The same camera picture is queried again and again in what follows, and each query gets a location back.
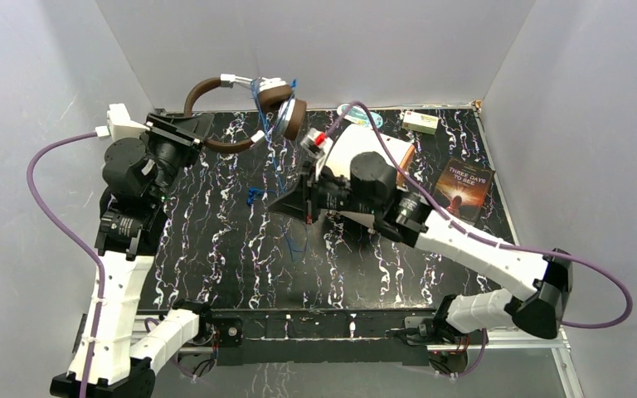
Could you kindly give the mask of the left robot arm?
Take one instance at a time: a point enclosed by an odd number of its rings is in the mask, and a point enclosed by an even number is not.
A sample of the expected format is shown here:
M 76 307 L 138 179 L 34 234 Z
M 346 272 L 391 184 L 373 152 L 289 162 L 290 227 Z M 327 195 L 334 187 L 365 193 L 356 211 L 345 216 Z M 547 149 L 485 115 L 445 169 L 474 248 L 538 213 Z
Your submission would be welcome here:
M 90 313 L 68 370 L 51 381 L 53 396 L 149 397 L 159 371 L 184 345 L 220 340 L 210 307 L 185 299 L 133 339 L 143 285 L 168 222 L 165 201 L 177 175 L 198 161 L 212 121 L 209 114 L 149 114 L 130 132 L 108 127 Z

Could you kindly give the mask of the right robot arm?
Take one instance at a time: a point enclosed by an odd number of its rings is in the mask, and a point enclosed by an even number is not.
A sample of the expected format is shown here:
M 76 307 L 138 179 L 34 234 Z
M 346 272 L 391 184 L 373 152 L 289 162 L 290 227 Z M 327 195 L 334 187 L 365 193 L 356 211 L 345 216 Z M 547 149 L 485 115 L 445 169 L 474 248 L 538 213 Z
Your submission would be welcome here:
M 269 210 L 306 224 L 321 211 L 372 216 L 382 237 L 453 260 L 498 284 L 497 290 L 444 297 L 431 325 L 412 330 L 425 340 L 457 342 L 484 328 L 516 327 L 553 339 L 571 292 L 571 263 L 561 250 L 540 255 L 508 249 L 505 241 L 457 219 L 444 218 L 420 194 L 399 188 L 397 170 L 376 152 L 360 153 L 346 177 L 304 162 L 299 180 Z

